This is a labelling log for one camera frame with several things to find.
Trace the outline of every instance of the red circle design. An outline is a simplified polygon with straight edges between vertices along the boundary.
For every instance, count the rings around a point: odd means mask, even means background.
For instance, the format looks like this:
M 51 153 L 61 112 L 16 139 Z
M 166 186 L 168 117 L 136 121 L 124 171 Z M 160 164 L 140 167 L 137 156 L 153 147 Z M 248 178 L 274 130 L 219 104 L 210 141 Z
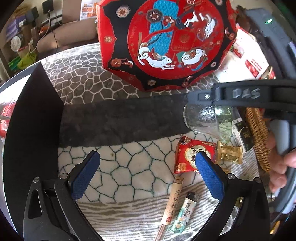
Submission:
M 159 2 L 173 5 L 175 13 L 156 8 Z M 149 0 L 131 20 L 128 49 L 133 62 L 146 74 L 179 79 L 209 65 L 221 47 L 210 46 L 210 42 L 223 42 L 223 38 L 222 17 L 209 0 Z

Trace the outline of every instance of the brown sofa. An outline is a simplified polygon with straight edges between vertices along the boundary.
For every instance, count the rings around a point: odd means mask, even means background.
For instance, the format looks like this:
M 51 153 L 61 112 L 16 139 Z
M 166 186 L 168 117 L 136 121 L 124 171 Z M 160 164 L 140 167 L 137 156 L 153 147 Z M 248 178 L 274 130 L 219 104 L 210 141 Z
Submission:
M 98 39 L 96 18 L 80 21 L 81 0 L 63 0 L 60 27 L 38 41 L 37 51 L 47 52 L 77 42 Z

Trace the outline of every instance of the dark gray stripe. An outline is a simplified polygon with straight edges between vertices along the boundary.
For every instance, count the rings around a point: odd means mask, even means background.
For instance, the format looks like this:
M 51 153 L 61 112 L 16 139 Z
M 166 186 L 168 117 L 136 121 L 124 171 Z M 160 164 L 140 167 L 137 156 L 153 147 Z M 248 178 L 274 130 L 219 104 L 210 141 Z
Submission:
M 188 133 L 186 94 L 65 105 L 60 147 L 121 145 Z

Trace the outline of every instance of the human hand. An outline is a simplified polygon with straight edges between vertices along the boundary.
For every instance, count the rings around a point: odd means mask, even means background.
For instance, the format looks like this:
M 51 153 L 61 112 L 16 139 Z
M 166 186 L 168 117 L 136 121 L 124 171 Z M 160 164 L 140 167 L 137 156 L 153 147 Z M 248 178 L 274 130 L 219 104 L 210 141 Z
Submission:
M 277 153 L 276 140 L 272 132 L 269 133 L 266 147 L 271 150 L 269 154 L 269 163 L 271 166 L 271 171 L 269 172 L 269 188 L 270 191 L 274 193 L 287 184 L 287 177 L 285 175 L 287 167 L 296 168 L 296 149 L 292 150 L 284 157 L 280 156 Z

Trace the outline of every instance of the blue textured pad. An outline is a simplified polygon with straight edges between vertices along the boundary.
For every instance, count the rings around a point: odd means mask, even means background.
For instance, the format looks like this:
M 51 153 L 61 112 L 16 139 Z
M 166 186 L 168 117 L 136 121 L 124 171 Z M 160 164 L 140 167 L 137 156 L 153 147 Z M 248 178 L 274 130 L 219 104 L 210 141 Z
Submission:
M 82 198 L 86 188 L 88 187 L 100 165 L 100 154 L 96 151 L 91 151 L 90 154 L 88 154 L 88 156 L 84 159 L 84 161 L 88 159 L 87 163 L 84 165 L 83 169 L 80 171 L 80 173 L 77 175 L 77 178 L 73 181 L 71 185 L 71 196 L 73 200 Z
M 211 162 L 211 160 L 209 158 L 208 160 L 205 159 L 201 153 L 196 154 L 195 165 L 205 181 L 211 195 L 213 198 L 222 201 L 224 197 L 224 185 L 209 162 Z

